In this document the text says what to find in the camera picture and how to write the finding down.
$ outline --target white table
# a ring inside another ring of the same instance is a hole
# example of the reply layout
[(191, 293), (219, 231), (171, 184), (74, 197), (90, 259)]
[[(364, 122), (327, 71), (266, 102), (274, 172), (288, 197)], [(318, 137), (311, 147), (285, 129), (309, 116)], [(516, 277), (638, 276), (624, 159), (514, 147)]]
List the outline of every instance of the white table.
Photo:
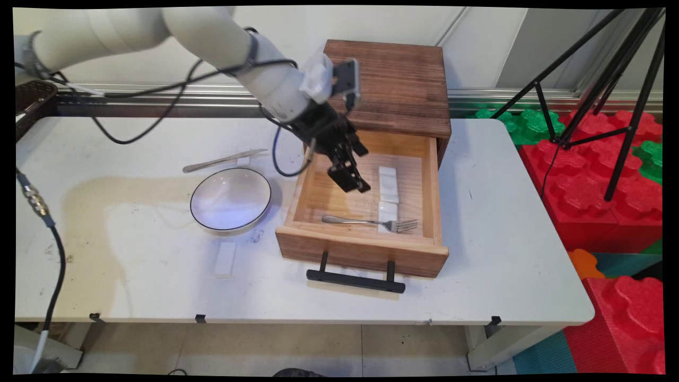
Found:
[[(101, 118), (126, 138), (152, 118)], [(140, 141), (108, 141), (88, 118), (45, 118), (17, 143), (17, 165), (50, 207), (68, 256), (54, 321), (430, 324), (470, 326), (469, 360), (488, 367), (594, 316), (582, 284), (504, 126), (451, 120), (439, 170), (443, 244), (450, 256), (436, 279), (396, 275), (404, 294), (306, 280), (317, 264), (284, 259), (282, 225), (296, 178), (279, 176), (270, 151), (251, 168), (273, 189), (252, 231), (224, 236), (189, 212), (194, 188), (223, 164), (190, 174), (187, 164), (238, 148), (269, 148), (262, 119), (171, 118)], [(284, 170), (301, 164), (301, 143), (283, 132)], [(236, 243), (232, 276), (213, 267), (220, 244)], [(383, 278), (329, 265), (328, 271)], [(16, 187), (16, 321), (43, 319), (58, 274), (50, 231)], [(500, 316), (487, 340), (480, 325)]]

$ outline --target silver fork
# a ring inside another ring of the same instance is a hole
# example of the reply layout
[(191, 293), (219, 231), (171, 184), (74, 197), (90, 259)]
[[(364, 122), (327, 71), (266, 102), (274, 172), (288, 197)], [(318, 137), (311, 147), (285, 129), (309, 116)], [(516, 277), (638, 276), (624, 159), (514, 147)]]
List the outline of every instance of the silver fork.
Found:
[(324, 223), (371, 223), (381, 224), (383, 227), (391, 232), (405, 232), (418, 227), (418, 220), (403, 220), (398, 222), (396, 220), (389, 220), (388, 222), (379, 222), (377, 220), (360, 220), (360, 219), (346, 219), (334, 215), (323, 215), (321, 220)]

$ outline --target drawer handle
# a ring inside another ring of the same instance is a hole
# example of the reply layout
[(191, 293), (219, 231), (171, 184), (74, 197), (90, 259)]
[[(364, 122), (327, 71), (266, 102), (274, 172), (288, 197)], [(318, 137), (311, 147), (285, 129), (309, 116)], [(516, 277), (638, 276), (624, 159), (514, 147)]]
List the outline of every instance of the drawer handle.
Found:
[(306, 278), (308, 280), (321, 281), (323, 283), (333, 283), (340, 285), (349, 285), (358, 288), (382, 290), (392, 293), (405, 292), (404, 283), (394, 282), (394, 273), (396, 271), (396, 263), (389, 260), (386, 263), (386, 281), (378, 279), (369, 279), (367, 277), (358, 277), (351, 275), (343, 275), (341, 273), (332, 273), (325, 271), (325, 264), (328, 262), (328, 251), (323, 252), (323, 258), (320, 261), (320, 269), (306, 270)]

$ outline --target red foam block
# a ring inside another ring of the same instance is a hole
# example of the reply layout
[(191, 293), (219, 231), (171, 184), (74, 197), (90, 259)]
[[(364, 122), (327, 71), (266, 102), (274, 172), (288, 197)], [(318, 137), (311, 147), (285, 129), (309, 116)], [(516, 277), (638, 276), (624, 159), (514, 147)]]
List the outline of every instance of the red foam block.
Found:
[[(587, 159), (587, 164), (585, 165), (587, 172), (608, 184), (613, 175), (615, 162), (618, 160), (622, 145), (622, 140), (604, 138), (599, 141), (584, 143), (577, 146), (577, 148), (579, 153)], [(627, 153), (625, 166), (620, 176), (635, 177), (639, 175), (641, 165), (641, 159), (632, 155), (630, 150)]]
[(628, 276), (583, 284), (594, 319), (564, 329), (578, 372), (665, 374), (663, 284)]
[[(628, 127), (632, 119), (632, 113), (629, 111), (618, 111), (615, 115), (609, 117), (608, 121), (616, 128)], [(655, 122), (655, 117), (648, 113), (642, 113), (639, 126), (637, 127), (633, 146), (641, 146), (644, 141), (661, 142), (663, 135), (663, 125)]]
[[(538, 192), (555, 149), (555, 145), (543, 140), (537, 145), (524, 145), (519, 151)], [(568, 251), (589, 248), (617, 225), (610, 212), (611, 203), (604, 201), (606, 186), (588, 174), (586, 163), (576, 150), (560, 150), (547, 178), (543, 203)]]
[[(567, 116), (561, 117), (559, 121), (568, 126), (570, 121), (575, 116), (576, 112), (577, 110), (571, 111)], [(609, 131), (613, 131), (616, 129), (617, 127), (615, 127), (613, 124), (609, 122), (607, 115), (599, 113), (595, 116), (592, 114), (592, 111), (590, 110), (587, 112), (587, 114), (585, 114), (585, 117), (583, 117), (583, 119), (580, 121), (580, 124), (573, 132), (570, 141), (571, 142), (578, 141), (580, 139), (593, 137), (595, 135), (607, 133)], [(616, 135), (614, 137), (609, 137), (606, 139), (613, 139), (617, 141), (621, 140), (620, 137), (623, 136), (624, 135)]]
[(611, 213), (618, 225), (590, 251), (640, 253), (663, 237), (663, 186), (641, 175), (621, 177)]

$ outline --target white block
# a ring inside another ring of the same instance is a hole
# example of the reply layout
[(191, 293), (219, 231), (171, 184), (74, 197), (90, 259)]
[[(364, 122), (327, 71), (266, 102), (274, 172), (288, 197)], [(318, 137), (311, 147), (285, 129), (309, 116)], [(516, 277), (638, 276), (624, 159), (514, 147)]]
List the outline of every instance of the white block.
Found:
[(396, 169), (380, 166), (380, 200), (399, 204)]
[(236, 257), (236, 244), (224, 242), (220, 244), (215, 262), (215, 277), (224, 279), (231, 277), (234, 268), (234, 258)]
[[(399, 205), (389, 202), (380, 201), (380, 214), (378, 217), (381, 222), (388, 222), (389, 220), (399, 219)], [(383, 225), (378, 226), (378, 232), (389, 232)]]

